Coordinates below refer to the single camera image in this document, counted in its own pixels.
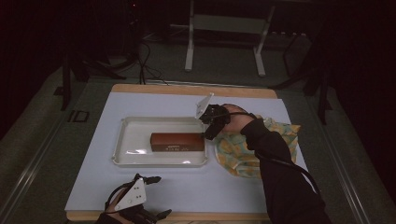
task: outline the hand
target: hand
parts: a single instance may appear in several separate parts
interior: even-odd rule
[[[120,213],[115,213],[115,207],[118,203],[118,201],[120,200],[120,196],[121,194],[125,191],[125,189],[120,190],[120,192],[117,194],[117,196],[114,198],[113,202],[111,202],[111,204],[108,206],[108,208],[106,209],[106,214],[110,217],[113,217],[114,219],[116,219],[117,221],[119,221],[122,224],[132,224],[132,221],[128,221],[127,219],[125,219],[124,217],[122,217],[120,215]]]
[[[244,109],[237,105],[223,105],[228,112],[234,113],[234,112],[246,112]],[[249,124],[251,121],[253,121],[254,118],[252,118],[249,115],[231,115],[231,122],[223,128],[222,132],[223,133],[241,133],[241,130]]]

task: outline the black long-sleeve shirt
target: black long-sleeve shirt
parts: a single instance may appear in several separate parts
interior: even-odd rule
[[[281,135],[268,131],[262,119],[251,121],[241,134],[247,138],[247,148],[254,150],[256,155],[272,154],[291,162],[289,148]],[[301,173],[264,159],[260,159],[260,169],[267,212],[273,223],[331,223],[324,211],[325,203]],[[119,222],[102,214],[96,223]]]

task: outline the dark background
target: dark background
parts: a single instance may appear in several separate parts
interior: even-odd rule
[[[228,4],[225,1],[203,2],[205,4],[197,10],[262,17],[260,11],[251,13],[249,10],[261,1],[249,1],[250,6],[247,7],[241,7],[239,1],[226,1]],[[137,16],[122,9],[124,1],[112,3],[112,7],[108,6],[108,1],[2,3],[1,137],[48,75],[59,68],[70,42],[95,60],[102,61],[109,54],[135,50],[131,42],[124,43],[126,47],[111,44],[114,39],[131,35],[125,24]],[[142,14],[138,19],[164,37],[167,37],[169,23],[188,24],[189,1],[150,0],[146,3],[139,5],[142,9],[139,13]],[[94,13],[92,4],[100,13]],[[395,202],[394,8],[391,1],[370,0],[348,6],[344,4],[335,10],[334,6],[285,5],[276,10],[270,30],[287,34],[307,33],[320,45],[318,54],[327,62],[326,67],[332,74],[331,85]],[[108,22],[98,26],[98,20]],[[315,60],[311,60],[306,66],[315,66],[314,63]]]

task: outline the person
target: person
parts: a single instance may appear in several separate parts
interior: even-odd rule
[[[223,105],[230,113],[246,112],[237,105]],[[231,122],[222,132],[241,133],[246,137],[247,148],[254,150],[260,160],[263,190],[267,213],[274,224],[278,223],[331,223],[325,213],[325,202],[316,194],[304,176],[289,167],[265,160],[261,155],[272,154],[283,161],[291,162],[290,150],[277,132],[265,128],[262,119],[248,115],[231,115]],[[114,203],[107,212],[114,211]],[[132,223],[118,213],[103,213],[97,224]]]

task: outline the person's right hand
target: person's right hand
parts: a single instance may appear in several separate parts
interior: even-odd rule
[[[234,112],[246,112],[244,109],[237,105],[223,105],[228,112],[234,113]],[[249,115],[231,115],[231,122],[222,129],[223,133],[241,133],[241,130],[249,124],[251,121],[253,121],[254,118],[252,118]]]

